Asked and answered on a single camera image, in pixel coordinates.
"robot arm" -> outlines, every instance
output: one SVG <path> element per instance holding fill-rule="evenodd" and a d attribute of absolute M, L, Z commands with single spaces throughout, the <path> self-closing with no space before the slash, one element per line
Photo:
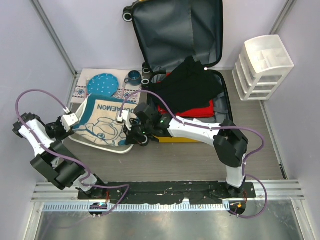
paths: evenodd
<path fill-rule="evenodd" d="M 191 126 L 195 124 L 194 121 L 177 117 L 181 123 L 169 114 L 161 115 L 145 103 L 139 104 L 133 112 L 140 122 L 130 118 L 129 112 L 123 111 L 122 113 L 122 117 L 118 117 L 117 120 L 118 122 L 125 121 L 127 144 L 146 146 L 148 139 L 152 139 L 154 136 L 182 137 L 206 143 L 215 148 L 219 160 L 226 167 L 226 183 L 229 193 L 236 196 L 243 192 L 245 182 L 243 159 L 249 141 L 238 129 L 214 129 L 217 127 L 235 127 L 236 125 L 232 121 L 225 120 L 223 124 L 197 122 L 198 126 L 209 128 L 202 129 Z"/>
<path fill-rule="evenodd" d="M 49 124 L 44 124 L 40 117 L 35 114 L 25 113 L 21 117 L 47 149 L 57 154 L 77 159 L 61 142 L 74 134 L 72 126 L 79 122 L 76 114 L 63 115 L 56 122 Z M 20 121 L 13 124 L 13 132 L 20 138 L 25 138 L 29 141 L 35 155 L 35 158 L 30 162 L 31 165 L 58 189 L 63 190 L 66 187 L 74 186 L 88 198 L 101 199 L 105 196 L 103 189 L 90 187 L 96 184 L 104 185 L 96 175 L 91 174 L 89 178 L 82 181 L 86 186 L 80 182 L 81 179 L 88 175 L 88 172 L 75 162 L 61 159 L 62 162 L 58 167 L 54 168 L 54 162 L 57 157 L 46 152 Z"/>

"suitcase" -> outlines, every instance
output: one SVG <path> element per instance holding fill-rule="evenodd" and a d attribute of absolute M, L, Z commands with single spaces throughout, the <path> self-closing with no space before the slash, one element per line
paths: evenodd
<path fill-rule="evenodd" d="M 139 0 L 123 10 L 123 20 L 132 22 L 145 63 L 144 74 L 155 83 L 165 78 L 186 57 L 201 61 L 205 69 L 219 63 L 223 51 L 222 0 Z M 214 101 L 214 117 L 201 122 L 232 120 L 228 90 L 222 74 L 208 69 L 223 86 Z M 153 105 L 150 96 L 148 104 Z M 186 139 L 159 138 L 160 142 L 192 142 Z"/>

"patterned placemat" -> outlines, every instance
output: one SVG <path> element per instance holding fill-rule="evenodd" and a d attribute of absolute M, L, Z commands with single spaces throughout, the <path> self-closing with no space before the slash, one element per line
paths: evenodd
<path fill-rule="evenodd" d="M 87 81 L 92 79 L 94 76 L 99 74 L 112 74 L 118 78 L 119 88 L 117 92 L 113 95 L 114 98 L 120 99 L 124 87 L 124 81 L 126 76 L 131 70 L 116 70 L 116 69 L 91 69 L 84 68 L 81 72 L 79 80 L 75 86 L 71 103 L 82 104 L 87 97 Z M 125 85 L 124 93 L 122 99 L 125 99 L 129 94 L 141 90 L 141 85 L 132 86 L 130 84 Z M 134 94 L 130 99 L 131 102 L 139 103 L 140 93 Z"/>

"metal frame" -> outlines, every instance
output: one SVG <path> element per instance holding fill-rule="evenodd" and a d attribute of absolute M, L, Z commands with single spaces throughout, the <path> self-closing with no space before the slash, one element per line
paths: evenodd
<path fill-rule="evenodd" d="M 35 240 L 41 220 L 41 214 L 45 205 L 43 202 L 33 202 L 31 204 L 33 205 L 33 208 L 25 230 L 24 240 Z"/>
<path fill-rule="evenodd" d="M 315 233 L 313 231 L 311 221 L 308 216 L 308 211 L 305 208 L 305 201 L 292 200 L 292 206 L 298 219 L 298 223 L 305 240 L 315 240 Z"/>
<path fill-rule="evenodd" d="M 274 25 L 271 28 L 270 35 L 278 34 L 281 27 L 283 26 L 285 20 L 290 14 L 291 10 L 295 6 L 297 0 L 287 0 L 283 9 L 281 10 L 278 18 L 276 19 Z"/>
<path fill-rule="evenodd" d="M 248 201 L 265 201 L 264 190 L 257 181 L 252 181 L 256 198 Z M 264 180 L 262 181 L 268 193 L 268 200 L 291 200 L 298 219 L 302 234 L 306 240 L 314 240 L 314 233 L 305 210 L 305 197 L 297 180 Z M 179 205 L 120 205 L 116 212 L 169 212 L 169 211 L 225 211 L 229 208 L 229 201 L 241 201 L 242 198 L 224 199 L 222 204 L 190 205 L 185 199 Z M 98 200 L 79 200 L 78 190 L 74 187 L 58 190 L 48 182 L 36 184 L 32 200 L 33 210 L 24 240 L 34 240 L 40 224 L 42 212 L 86 212 L 92 203 Z"/>
<path fill-rule="evenodd" d="M 46 30 L 48 31 L 53 43 L 55 44 L 55 46 L 57 47 L 58 51 L 60 52 L 61 56 L 63 57 L 65 63 L 68 65 L 72 75 L 74 77 L 77 76 L 77 71 L 73 65 L 73 63 L 71 62 L 64 46 L 62 45 L 54 27 L 52 26 L 47 14 L 45 13 L 44 9 L 42 8 L 39 0 L 30 0 L 30 2 L 32 3 L 35 11 L 37 12 L 39 18 L 41 19 L 44 27 L 46 28 Z"/>
<path fill-rule="evenodd" d="M 271 142 L 272 142 L 272 145 L 273 145 L 273 149 L 274 149 L 274 152 L 275 152 L 275 156 L 276 156 L 276 159 L 278 160 L 278 163 L 279 163 L 279 166 L 280 166 L 280 170 L 282 172 L 282 176 L 283 176 L 283 179 L 289 179 L 288 178 L 288 175 L 286 173 L 286 170 L 284 168 L 284 164 L 283 164 L 283 159 L 282 159 L 282 155 L 281 155 L 281 152 L 278 148 L 278 142 L 277 142 L 277 139 L 274 135 L 274 132 L 273 132 L 273 127 L 271 126 L 271 123 L 270 123 L 270 118 L 269 118 L 269 115 L 268 115 L 268 112 L 267 112 L 267 109 L 266 109 L 266 105 L 265 105 L 265 102 L 264 101 L 259 101 L 260 102 L 260 107 L 261 107 L 261 110 L 262 110 L 262 114 L 263 114 L 263 117 L 264 117 L 264 120 L 265 120 L 265 124 L 266 124 L 266 127 L 268 129 L 268 132 L 269 132 L 269 135 L 270 135 L 270 138 L 271 138 Z"/>
<path fill-rule="evenodd" d="M 279 14 L 278 18 L 276 19 L 270 34 L 277 34 L 282 25 L 284 24 L 286 18 L 288 17 L 290 11 L 294 7 L 297 0 L 287 0 L 286 4 L 284 5 L 281 13 Z M 72 61 L 70 60 L 63 44 L 61 43 L 54 27 L 50 23 L 48 16 L 46 15 L 44 9 L 42 8 L 39 0 L 30 0 L 32 5 L 34 6 L 39 18 L 41 19 L 43 25 L 45 26 L 46 30 L 48 31 L 50 37 L 52 38 L 54 44 L 56 45 L 58 51 L 60 52 L 61 56 L 63 57 L 64 61 L 66 62 L 68 68 L 70 69 L 74 79 L 71 87 L 70 94 L 68 96 L 68 106 L 70 105 L 71 98 L 73 95 L 74 87 L 78 80 L 78 72 L 76 71 Z M 271 136 L 272 144 L 276 153 L 276 156 L 279 160 L 280 167 L 282 167 L 282 158 L 277 147 L 276 139 L 273 135 L 272 128 L 270 126 L 270 122 L 268 119 L 268 115 L 264 106 L 264 103 L 261 102 L 261 109 L 266 119 L 266 124 Z M 297 180 L 265 180 L 262 181 L 265 185 L 267 192 L 268 192 L 268 199 L 269 200 L 292 200 L 292 205 L 295 210 L 295 214 L 297 216 L 301 231 L 303 233 L 303 237 L 306 240 L 313 240 L 315 239 L 314 233 L 311 229 L 310 221 L 308 215 L 305 211 L 305 197 Z M 254 198 L 255 201 L 264 201 L 264 191 L 260 184 L 256 181 L 253 181 L 254 188 L 256 190 L 257 198 Z M 36 233 L 41 224 L 41 214 L 43 211 L 49 211 L 49 205 L 56 206 L 56 209 L 59 209 L 59 204 L 61 206 L 74 206 L 74 205 L 84 205 L 88 206 L 88 203 L 97 202 L 96 200 L 78 200 L 78 191 L 75 188 L 67 188 L 64 191 L 57 190 L 51 183 L 37 183 L 35 187 L 34 194 L 32 196 L 31 204 L 33 205 L 32 212 L 30 214 L 28 226 L 26 228 L 26 232 L 24 235 L 24 240 L 34 240 L 36 237 Z M 225 199 L 222 206 L 213 206 L 210 211 L 214 211 L 215 209 L 223 209 L 225 210 L 228 205 L 226 203 L 231 199 Z M 200 210 L 203 206 L 197 206 L 193 208 L 194 210 Z"/>
<path fill-rule="evenodd" d="M 256 198 L 252 200 L 264 200 L 264 190 L 257 181 L 252 181 L 256 193 Z M 269 200 L 304 200 L 304 194 L 297 180 L 263 180 L 267 189 Z M 98 202 L 97 200 L 79 200 L 78 190 L 75 187 L 58 190 L 53 184 L 48 182 L 38 182 L 35 186 L 31 199 L 32 203 L 70 203 L 70 202 Z M 241 201 L 242 198 L 227 198 L 225 201 Z"/>

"gray floor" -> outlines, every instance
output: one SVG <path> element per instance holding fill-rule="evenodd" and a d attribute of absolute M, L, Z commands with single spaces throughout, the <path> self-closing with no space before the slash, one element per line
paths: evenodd
<path fill-rule="evenodd" d="M 241 101 L 231 71 L 224 76 L 237 126 L 253 128 L 265 136 L 265 148 L 249 158 L 246 172 L 262 180 L 283 179 L 258 101 Z M 261 145 L 259 137 L 245 132 L 248 150 Z M 103 181 L 201 181 L 224 180 L 226 170 L 215 150 L 201 142 L 156 143 L 134 146 L 124 155 L 106 152 L 66 139 L 64 144 Z"/>
<path fill-rule="evenodd" d="M 247 203 L 246 215 L 262 201 Z M 226 211 L 114 212 L 85 219 L 87 212 L 44 212 L 36 240 L 302 240 L 292 203 L 269 201 L 254 220 Z M 69 229 L 57 227 L 74 226 Z"/>

